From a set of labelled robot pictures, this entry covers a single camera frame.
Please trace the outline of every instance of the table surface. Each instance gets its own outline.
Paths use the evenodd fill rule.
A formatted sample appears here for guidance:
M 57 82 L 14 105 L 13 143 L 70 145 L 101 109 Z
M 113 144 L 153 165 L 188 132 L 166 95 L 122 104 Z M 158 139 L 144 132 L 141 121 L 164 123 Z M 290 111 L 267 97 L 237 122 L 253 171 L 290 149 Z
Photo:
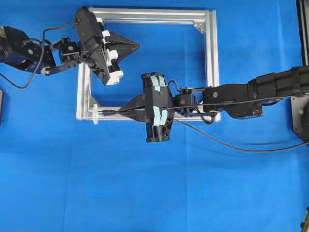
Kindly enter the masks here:
M 294 0 L 54 0 L 1 3 L 0 22 L 41 38 L 47 27 L 72 22 L 83 5 L 215 9 L 220 82 L 302 65 Z M 122 105 L 142 92 L 140 75 L 161 72 L 179 86 L 205 85 L 204 45 L 192 26 L 110 24 L 106 29 L 140 43 L 120 63 L 117 86 L 93 78 L 93 95 Z M 48 32 L 51 41 L 74 28 Z M 4 64 L 19 84 L 29 73 Z M 175 122 L 171 140 L 147 144 L 145 125 L 134 121 L 78 121 L 77 69 L 37 75 L 26 90 L 0 79 L 0 231 L 3 232 L 221 232 L 298 231 L 309 205 L 309 148 L 241 153 Z M 250 149 L 301 142 L 284 100 L 264 116 L 235 120 L 223 113 L 201 130 Z

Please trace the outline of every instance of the wire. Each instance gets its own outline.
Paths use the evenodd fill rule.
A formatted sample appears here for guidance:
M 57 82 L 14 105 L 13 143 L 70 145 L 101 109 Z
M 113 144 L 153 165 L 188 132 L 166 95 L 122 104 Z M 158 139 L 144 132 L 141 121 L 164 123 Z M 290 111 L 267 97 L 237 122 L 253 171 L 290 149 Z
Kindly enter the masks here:
M 24 40 L 23 43 L 24 43 L 24 44 L 27 44 L 27 43 L 30 43 L 30 42 L 32 42 L 32 41 L 36 41 L 36 42 L 41 43 L 41 41 L 38 40 L 38 39 L 36 39 L 36 38 L 30 38 L 30 39 Z M 48 45 L 52 44 L 52 42 L 50 42 L 49 40 L 45 40 L 45 42 L 46 42 Z
M 198 107 L 196 107 L 196 111 L 199 113 L 199 116 L 201 117 L 202 121 L 203 121 L 205 124 L 210 125 L 210 124 L 212 124 L 212 123 L 214 122 L 214 116 L 213 116 L 213 115 L 211 115 L 211 120 L 208 121 L 208 120 L 206 120 L 206 119 L 204 118 L 204 116 L 202 115 L 202 113 L 200 112 L 200 110 L 198 109 Z
M 188 89 L 188 90 L 191 90 L 192 92 L 201 92 L 207 88 L 206 87 L 200 87 L 200 88 L 185 87 L 185 88 L 180 88 L 180 89 Z
M 251 103 L 251 102 L 261 102 L 266 100 L 272 100 L 272 99 L 284 99 L 284 98 L 291 98 L 295 96 L 284 96 L 284 97 L 272 97 L 272 98 L 260 98 L 255 100 L 248 100 L 248 101 L 234 101 L 234 102 L 220 102 L 220 103 L 202 103 L 202 104 L 196 104 L 196 105 L 187 105 L 187 106 L 174 106 L 174 107 L 166 107 L 165 110 L 172 110 L 172 109 L 181 109 L 181 108 L 191 108 L 191 107 L 199 107 L 199 106 L 212 106 L 212 105 L 236 105 L 236 104 L 244 104 L 244 103 Z
M 65 26 L 62 26 L 62 27 L 55 27 L 55 28 L 47 28 L 43 31 L 43 37 L 42 37 L 42 41 L 39 41 L 40 42 L 40 46 L 41 46 L 41 56 L 40 56 L 40 59 L 39 59 L 39 62 L 37 63 L 37 66 L 36 68 L 34 69 L 33 73 L 31 74 L 30 78 L 28 79 L 27 83 L 24 85 L 24 86 L 18 86 L 16 85 L 13 81 L 11 81 L 9 78 L 7 78 L 5 75 L 3 75 L 2 73 L 0 73 L 0 76 L 2 76 L 6 81 L 8 81 L 11 85 L 13 85 L 14 87 L 16 88 L 19 88 L 19 89 L 26 89 L 31 80 L 33 79 L 35 73 L 37 72 L 37 70 L 39 69 L 39 66 L 43 60 L 43 56 L 44 56 L 44 49 L 45 49 L 45 46 L 44 44 L 46 43 L 46 40 L 45 40 L 45 33 L 47 31 L 50 31 L 50 30 L 60 30 L 60 29 L 66 29 L 66 28 L 69 28 L 73 25 L 76 25 L 76 24 L 79 24 L 78 22 L 75 22 L 75 23 L 71 23 L 71 24 L 68 24 L 68 25 L 65 25 Z
M 191 126 L 190 124 L 187 124 L 187 123 L 185 123 L 185 122 L 182 122 L 182 121 L 180 121 L 180 120 L 178 120 L 178 119 L 174 119 L 174 121 L 177 121 L 177 122 L 179 122 L 179 123 L 181 123 L 181 124 L 183 124 L 183 125 L 185 125 L 185 126 L 187 126 L 187 127 L 190 127 L 191 129 L 193 129 L 193 130 L 197 131 L 198 133 L 204 135 L 206 138 L 209 138 L 209 139 L 211 139 L 211 140 L 214 140 L 215 142 L 217 142 L 217 143 L 219 143 L 219 144 L 222 144 L 222 145 L 224 145 L 224 146 L 227 146 L 227 147 L 229 147 L 229 148 L 232 148 L 232 149 L 237 150 L 237 151 L 242 151 L 242 152 L 252 152 L 252 153 L 278 152 L 278 151 L 290 150 L 290 149 L 292 149 L 292 148 L 296 148 L 296 147 L 299 147 L 299 146 L 303 146 L 303 145 L 309 144 L 309 141 L 308 141 L 308 142 L 304 142 L 304 143 L 301 143 L 301 144 L 296 144 L 296 145 L 294 145 L 294 146 L 289 146 L 289 147 L 284 147 L 284 148 L 278 148 L 278 149 L 272 149 L 272 150 L 248 150 L 248 149 L 243 149 L 243 148 L 239 148 L 239 147 L 235 147 L 235 146 L 232 146 L 232 145 L 230 145 L 230 144 L 227 144 L 227 143 L 225 143 L 225 142 L 223 142 L 223 141 L 221 141 L 221 140 L 218 140 L 218 139 L 212 137 L 211 135 L 208 135 L 208 134 L 202 132 L 201 130 L 199 130 L 199 129 L 193 127 L 193 126 Z
M 101 110 L 100 113 L 103 113 L 104 116 L 110 116 L 115 114 L 120 114 L 121 112 L 119 110 Z
M 169 83 L 168 83 L 168 88 L 169 88 L 169 86 L 170 86 L 171 83 L 174 84 L 175 89 L 177 90 L 177 92 L 180 93 L 180 91 L 179 91 L 179 89 L 178 89 L 178 85 L 177 85 L 176 81 L 174 81 L 174 80 L 169 81 Z

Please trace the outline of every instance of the robotic arm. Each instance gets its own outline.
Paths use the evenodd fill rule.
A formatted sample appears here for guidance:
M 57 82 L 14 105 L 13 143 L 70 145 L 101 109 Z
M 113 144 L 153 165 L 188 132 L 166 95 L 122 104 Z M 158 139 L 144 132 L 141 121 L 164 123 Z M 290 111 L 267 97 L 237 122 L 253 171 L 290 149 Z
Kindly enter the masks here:
M 174 118 L 178 112 L 183 116 L 201 116 L 210 124 L 218 112 L 226 111 L 232 118 L 247 119 L 263 116 L 263 106 L 271 106 L 290 97 L 309 94 L 309 66 L 295 67 L 289 71 L 259 76 L 247 84 L 227 84 L 218 87 L 181 88 L 172 96 L 164 75 L 143 74 L 143 93 L 136 96 L 117 112 L 102 111 L 103 114 L 121 114 L 146 123 L 147 142 L 169 140 Z M 195 92 L 201 91 L 203 103 L 198 104 Z M 204 119 L 210 116 L 211 121 Z M 309 140 L 309 103 L 303 109 L 302 125 L 305 140 Z
M 104 85 L 119 83 L 123 76 L 119 62 L 137 50 L 139 44 L 115 32 L 104 30 L 103 24 L 98 23 L 95 15 L 86 7 L 77 11 L 71 25 L 76 26 L 79 43 L 71 42 L 69 38 L 62 38 L 55 43 L 45 39 L 41 42 L 30 39 L 23 31 L 1 27 L 0 62 L 22 71 L 45 75 L 60 73 L 85 62 Z M 55 64 L 53 51 L 59 51 L 60 65 Z

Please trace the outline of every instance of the aluminum frame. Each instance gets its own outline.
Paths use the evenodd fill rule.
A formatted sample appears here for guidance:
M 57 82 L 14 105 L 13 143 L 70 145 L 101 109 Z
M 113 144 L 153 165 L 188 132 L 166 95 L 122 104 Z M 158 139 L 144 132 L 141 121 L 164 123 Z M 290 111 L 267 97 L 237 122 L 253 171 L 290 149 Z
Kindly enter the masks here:
M 219 86 L 219 61 L 217 39 L 216 11 L 208 10 L 168 10 L 168 9 L 130 9 L 130 8 L 88 8 L 98 21 L 106 23 L 150 23 L 150 24 L 177 24 L 193 25 L 204 35 L 205 40 L 205 78 L 206 86 Z M 92 72 L 84 63 L 79 65 L 76 118 L 92 120 L 94 104 L 99 110 L 118 110 L 120 107 L 104 107 L 91 96 Z M 201 121 L 198 116 L 183 117 L 175 114 L 176 119 Z M 131 120 L 122 115 L 98 115 L 99 120 Z M 220 121 L 218 114 L 215 121 Z

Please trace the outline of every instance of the blue background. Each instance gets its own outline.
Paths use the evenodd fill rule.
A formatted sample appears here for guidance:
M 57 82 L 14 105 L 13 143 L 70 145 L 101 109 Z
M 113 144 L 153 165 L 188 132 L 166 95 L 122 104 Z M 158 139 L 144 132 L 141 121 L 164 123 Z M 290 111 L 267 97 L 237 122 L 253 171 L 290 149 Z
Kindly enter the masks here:
M 0 22 L 41 38 L 72 22 L 83 5 L 216 9 L 220 82 L 302 64 L 295 0 L 4 1 Z M 179 86 L 203 86 L 203 39 L 192 26 L 107 25 L 140 43 L 121 63 L 117 86 L 94 78 L 93 95 L 123 104 L 141 93 L 140 74 L 164 73 Z M 48 32 L 55 41 L 74 28 Z M 29 73 L 0 65 L 19 84 Z M 309 148 L 240 153 L 175 123 L 171 141 L 147 144 L 137 122 L 78 121 L 77 69 L 35 76 L 18 90 L 4 80 L 0 126 L 2 232 L 298 231 L 309 205 Z M 277 148 L 301 142 L 292 132 L 290 101 L 262 118 L 194 126 L 236 146 Z

